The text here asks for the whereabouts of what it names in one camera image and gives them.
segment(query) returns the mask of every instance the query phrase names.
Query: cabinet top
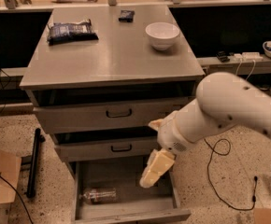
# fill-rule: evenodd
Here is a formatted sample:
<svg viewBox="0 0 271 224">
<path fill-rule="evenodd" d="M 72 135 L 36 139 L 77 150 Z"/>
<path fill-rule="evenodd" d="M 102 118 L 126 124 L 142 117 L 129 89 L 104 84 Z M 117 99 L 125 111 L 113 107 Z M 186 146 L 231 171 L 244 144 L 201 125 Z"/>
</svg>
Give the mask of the cabinet top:
<svg viewBox="0 0 271 224">
<path fill-rule="evenodd" d="M 133 10 L 134 22 L 119 22 L 121 10 Z M 204 74 L 183 35 L 166 51 L 149 44 L 148 24 L 176 24 L 166 5 L 58 7 L 49 23 L 83 19 L 91 19 L 99 40 L 49 46 L 46 29 L 21 81 L 24 90 L 198 80 Z"/>
</svg>

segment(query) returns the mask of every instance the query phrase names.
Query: packaged snack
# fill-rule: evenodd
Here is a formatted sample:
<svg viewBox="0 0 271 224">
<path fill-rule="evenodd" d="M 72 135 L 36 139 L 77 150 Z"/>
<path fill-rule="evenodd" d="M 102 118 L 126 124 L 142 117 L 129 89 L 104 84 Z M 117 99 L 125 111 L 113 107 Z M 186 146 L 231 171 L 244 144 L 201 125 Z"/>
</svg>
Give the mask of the packaged snack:
<svg viewBox="0 0 271 224">
<path fill-rule="evenodd" d="M 47 38 L 50 45 L 80 41 L 98 40 L 97 34 L 93 31 L 90 19 L 76 23 L 54 23 L 50 27 Z"/>
</svg>

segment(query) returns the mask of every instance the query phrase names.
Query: drawer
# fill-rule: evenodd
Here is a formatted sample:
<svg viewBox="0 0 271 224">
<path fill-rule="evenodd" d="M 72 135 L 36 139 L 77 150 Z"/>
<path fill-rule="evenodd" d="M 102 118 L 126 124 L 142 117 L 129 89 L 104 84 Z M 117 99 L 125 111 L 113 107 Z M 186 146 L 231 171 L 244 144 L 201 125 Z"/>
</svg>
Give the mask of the drawer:
<svg viewBox="0 0 271 224">
<path fill-rule="evenodd" d="M 145 126 L 181 109 L 189 98 L 170 98 L 102 104 L 37 107 L 37 119 L 45 133 L 68 133 Z"/>
<path fill-rule="evenodd" d="M 170 223 L 186 220 L 171 172 L 150 189 L 138 185 L 148 156 L 77 162 L 74 223 Z M 115 188 L 115 203 L 88 204 L 79 195 L 86 188 Z"/>
<path fill-rule="evenodd" d="M 192 96 L 194 80 L 32 91 L 37 106 L 95 104 Z"/>
<path fill-rule="evenodd" d="M 82 133 L 59 133 L 55 150 L 61 161 L 88 161 L 148 155 L 158 148 L 157 133 L 149 127 Z"/>
</svg>

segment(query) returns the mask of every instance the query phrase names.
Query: power strip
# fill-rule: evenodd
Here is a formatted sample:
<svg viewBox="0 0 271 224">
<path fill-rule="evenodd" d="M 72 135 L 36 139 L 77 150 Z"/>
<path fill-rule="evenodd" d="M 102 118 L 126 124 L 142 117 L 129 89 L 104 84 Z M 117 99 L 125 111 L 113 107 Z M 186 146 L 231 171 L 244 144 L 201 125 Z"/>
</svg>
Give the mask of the power strip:
<svg viewBox="0 0 271 224">
<path fill-rule="evenodd" d="M 241 59 L 242 59 L 242 54 L 240 54 L 240 53 L 235 53 L 235 54 L 234 54 L 234 57 L 235 57 L 235 59 L 241 60 Z"/>
<path fill-rule="evenodd" d="M 243 60 L 257 60 L 257 61 L 263 59 L 259 52 L 243 52 L 242 58 Z"/>
</svg>

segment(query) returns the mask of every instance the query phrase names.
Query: drawer handle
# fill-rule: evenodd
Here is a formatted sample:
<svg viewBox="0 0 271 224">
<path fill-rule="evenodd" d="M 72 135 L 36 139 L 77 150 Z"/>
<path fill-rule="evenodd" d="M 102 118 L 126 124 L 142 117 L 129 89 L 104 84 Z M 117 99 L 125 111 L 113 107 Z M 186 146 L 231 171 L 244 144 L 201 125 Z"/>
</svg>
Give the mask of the drawer handle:
<svg viewBox="0 0 271 224">
<path fill-rule="evenodd" d="M 108 110 L 106 111 L 106 115 L 108 118 L 120 118 L 120 117 L 129 117 L 133 114 L 133 110 L 130 108 L 125 114 L 123 113 L 113 113 L 111 114 L 110 112 L 108 112 Z"/>
<path fill-rule="evenodd" d="M 133 149 L 133 146 L 132 146 L 132 145 L 129 145 L 128 148 L 118 148 L 118 149 L 114 148 L 114 146 L 111 146 L 111 147 L 110 147 L 110 150 L 111 150 L 112 152 L 114 152 L 114 153 L 128 152 L 128 151 L 130 151 L 130 150 L 132 150 L 132 149 Z"/>
</svg>

